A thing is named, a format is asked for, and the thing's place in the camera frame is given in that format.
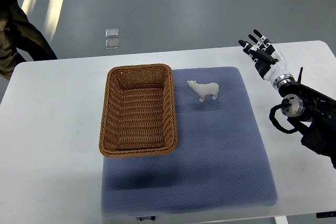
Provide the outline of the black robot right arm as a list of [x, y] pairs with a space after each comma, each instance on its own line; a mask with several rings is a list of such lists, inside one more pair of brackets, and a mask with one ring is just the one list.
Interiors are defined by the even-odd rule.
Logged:
[[281, 132], [299, 132], [303, 146], [335, 166], [335, 100], [302, 84], [302, 71], [297, 80], [287, 73], [273, 81], [282, 102], [271, 108], [269, 119]]

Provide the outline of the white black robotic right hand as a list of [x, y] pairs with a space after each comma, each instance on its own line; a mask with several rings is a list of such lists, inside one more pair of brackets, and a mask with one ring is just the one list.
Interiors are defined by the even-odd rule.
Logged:
[[251, 42], [239, 40], [238, 43], [253, 61], [254, 66], [265, 81], [279, 90], [286, 83], [294, 82], [293, 75], [287, 70], [287, 62], [281, 51], [258, 30], [248, 35]]

